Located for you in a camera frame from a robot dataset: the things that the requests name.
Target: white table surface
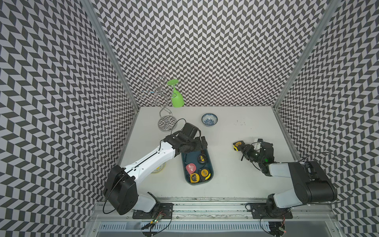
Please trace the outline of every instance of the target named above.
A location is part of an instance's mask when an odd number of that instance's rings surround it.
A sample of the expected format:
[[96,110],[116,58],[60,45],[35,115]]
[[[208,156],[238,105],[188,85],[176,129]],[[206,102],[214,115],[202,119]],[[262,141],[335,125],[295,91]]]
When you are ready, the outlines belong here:
[[[159,107],[142,107],[132,131],[120,166],[139,160],[169,135],[158,128]],[[157,174],[150,174],[138,187],[139,193],[151,192],[156,197],[184,198],[267,198],[269,194],[292,188],[289,178],[267,177],[233,149],[233,143],[243,140],[252,143],[255,138],[274,145],[277,162],[293,162],[291,152],[276,121],[271,107],[170,107],[176,119],[185,118],[197,126],[208,142],[208,153],[214,174],[208,183],[190,185],[183,172],[181,155],[166,162]],[[206,127],[201,122],[205,113],[214,113],[218,122]],[[176,130],[182,129],[178,122]]]

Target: cable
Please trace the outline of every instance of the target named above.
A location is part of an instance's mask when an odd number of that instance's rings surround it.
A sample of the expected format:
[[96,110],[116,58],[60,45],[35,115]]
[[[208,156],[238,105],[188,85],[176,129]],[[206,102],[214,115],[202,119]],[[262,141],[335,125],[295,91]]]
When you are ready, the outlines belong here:
[[263,217],[268,217],[268,216],[262,216],[262,217],[259,219],[259,226],[262,228],[262,230],[263,230],[264,232],[266,232],[266,233],[269,234],[269,235],[272,235],[272,234],[270,234],[269,232],[267,232],[267,231],[262,227],[262,225],[261,225],[261,221],[262,221]]
[[162,141],[163,141],[163,139],[159,142],[159,149],[158,149],[158,151],[160,151],[160,149],[161,149]]
[[[158,220],[158,217],[159,217],[159,215],[163,215],[163,216],[166,216],[166,214],[164,214],[164,213],[162,213],[164,210],[167,210],[167,211],[169,211],[169,212],[171,212],[171,210],[170,209],[162,209],[154,218],[153,218],[153,220],[151,221],[151,222],[154,222],[155,220]],[[141,228],[141,230],[143,230],[143,229],[146,229],[145,227],[147,226],[147,225],[149,225],[149,223],[147,223],[145,226],[143,226],[142,228]],[[154,235],[154,233],[153,232],[151,232],[151,230],[154,228],[154,225],[151,225],[150,226],[150,230],[149,230],[149,234],[150,234],[150,236],[153,236]]]
[[[286,211],[285,213],[281,214],[281,216],[283,216],[283,218],[284,218],[284,221],[285,221],[285,217],[284,217],[284,215],[287,214],[290,210],[291,210],[291,209],[288,209],[288,211]],[[269,232],[267,232],[267,231],[262,227],[262,225],[261,225],[261,221],[262,221],[263,217],[278,218],[279,216],[277,216],[277,217],[272,217],[272,216],[268,215],[267,212],[266,212],[266,215],[267,215],[267,216],[262,216],[262,217],[259,219],[259,226],[262,228],[262,230],[263,230],[264,232],[266,232],[266,233],[269,234],[269,235],[272,235],[272,234],[270,234]]]
[[255,164],[254,164],[253,162],[251,162],[251,163],[253,164],[253,166],[254,166],[257,170],[262,171],[261,169],[258,169],[258,168],[255,166]]
[[300,161],[302,161],[302,160],[305,160],[305,159],[306,159],[307,157],[309,157],[309,156],[312,156],[312,155],[315,155],[315,154],[322,154],[322,153],[328,153],[328,154],[331,154],[331,155],[333,155],[333,156],[335,156],[335,157],[340,158],[340,160],[342,160],[343,162],[346,163],[346,165],[349,167],[349,169],[351,170],[351,172],[353,173],[353,176],[354,176],[354,188],[353,188],[352,192],[350,193],[350,195],[347,196],[344,200],[341,200],[341,201],[338,201],[338,202],[332,202],[332,203],[310,203],[310,204],[316,204],[316,205],[330,205],[330,204],[338,204],[338,203],[344,202],[344,201],[346,201],[347,199],[349,199],[349,198],[354,194],[354,192],[355,192],[356,189],[357,189],[357,176],[355,175],[353,169],[351,168],[351,166],[348,164],[347,161],[345,161],[344,159],[342,159],[342,158],[341,158],[340,156],[338,156],[338,155],[335,155],[335,154],[333,154],[333,153],[331,153],[331,152],[324,151],[324,152],[317,152],[317,153],[313,153],[313,154],[307,155],[307,156],[305,156],[303,159],[299,160],[298,162],[300,162]]
[[162,232],[162,231],[164,231],[170,224],[171,224],[171,222],[172,222],[172,211],[170,211],[171,212],[171,219],[170,219],[170,223],[168,223],[168,225],[163,229],[163,230],[161,230],[161,231],[158,231],[155,235],[157,235],[157,234],[159,234],[160,232]]
[[252,163],[253,164],[253,166],[257,169],[257,170],[259,170],[259,171],[262,171],[262,170],[260,170],[260,169],[258,169],[256,166],[255,166],[255,164],[254,163]]
[[245,209],[248,210],[248,211],[251,211],[251,209],[247,209],[246,207],[250,204],[255,204],[254,202],[248,202],[245,204]]
[[115,209],[113,209],[112,211],[105,213],[105,212],[104,212],[104,207],[105,207],[106,201],[108,201],[108,198],[109,198],[109,196],[111,195],[111,193],[113,192],[114,188],[115,188],[115,187],[117,186],[117,184],[121,181],[121,179],[125,177],[126,174],[124,174],[124,175],[123,175],[123,176],[117,181],[117,183],[113,186],[112,190],[109,192],[108,197],[106,198],[106,200],[105,200],[105,202],[104,202],[104,205],[103,205],[103,213],[104,213],[104,214],[109,214],[109,213],[115,211]]
[[257,142],[253,142],[253,143],[251,143],[250,145],[253,145],[254,143],[260,143],[260,144],[262,144],[260,141],[257,141]]
[[182,119],[187,123],[187,120],[184,119],[184,118],[178,119],[178,121],[175,122],[174,126],[173,126],[172,129],[171,129],[171,133],[170,133],[170,135],[172,134],[172,130],[175,128],[176,123],[179,122],[179,121],[182,120]]

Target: metal wine glass holder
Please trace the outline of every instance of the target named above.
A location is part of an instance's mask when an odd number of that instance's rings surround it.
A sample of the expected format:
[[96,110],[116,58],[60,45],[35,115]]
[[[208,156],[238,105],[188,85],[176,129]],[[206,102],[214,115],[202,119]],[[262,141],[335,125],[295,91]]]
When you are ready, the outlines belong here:
[[[158,128],[161,131],[164,132],[169,132],[172,129],[174,129],[175,123],[176,123],[176,118],[172,115],[172,112],[169,108],[167,108],[167,105],[169,103],[170,98],[175,98],[176,94],[171,93],[170,96],[167,96],[167,91],[171,90],[171,86],[168,86],[168,88],[165,88],[165,83],[164,83],[164,77],[159,77],[158,82],[153,85],[153,91],[140,91],[139,95],[140,98],[145,98],[145,93],[153,94],[153,104],[158,105],[162,109],[159,111],[159,117],[160,119],[158,120]],[[162,107],[160,105],[158,96],[163,96],[166,99],[166,104]],[[169,115],[162,116],[161,113],[162,111],[166,111],[169,113]]]

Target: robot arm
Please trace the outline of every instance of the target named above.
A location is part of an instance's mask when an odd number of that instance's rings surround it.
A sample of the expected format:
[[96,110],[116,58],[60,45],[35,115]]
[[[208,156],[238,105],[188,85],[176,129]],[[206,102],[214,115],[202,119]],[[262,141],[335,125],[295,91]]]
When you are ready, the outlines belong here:
[[259,145],[253,146],[238,141],[233,145],[247,160],[257,162],[266,176],[291,178],[293,184],[290,190],[268,196],[266,211],[269,215],[288,207],[336,200],[336,189],[316,161],[277,163],[273,145],[262,139],[258,139],[257,143]]
[[186,123],[182,130],[166,136],[159,147],[138,161],[121,168],[116,165],[108,174],[103,194],[120,215],[130,211],[151,211],[158,202],[152,195],[137,193],[137,187],[157,167],[181,152],[207,148],[205,137],[196,137],[199,129]]

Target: black mounting plate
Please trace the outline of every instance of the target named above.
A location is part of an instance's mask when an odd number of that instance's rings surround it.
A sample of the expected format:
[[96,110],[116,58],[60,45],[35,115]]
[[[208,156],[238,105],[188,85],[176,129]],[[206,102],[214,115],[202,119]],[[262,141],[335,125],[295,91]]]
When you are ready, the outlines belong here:
[[282,219],[283,213],[285,213],[284,217],[286,219],[293,218],[291,209],[289,208],[280,208],[277,210],[273,210],[270,213],[270,216],[275,218],[268,216],[266,213],[266,203],[250,203],[250,211],[253,215],[253,219],[260,219],[261,217],[264,217],[264,219]]
[[[162,214],[166,214],[162,219],[171,219],[172,216],[172,208],[174,204],[172,203],[160,203],[158,212],[162,211]],[[158,213],[153,212],[143,212],[140,210],[134,210],[133,219],[153,219]]]

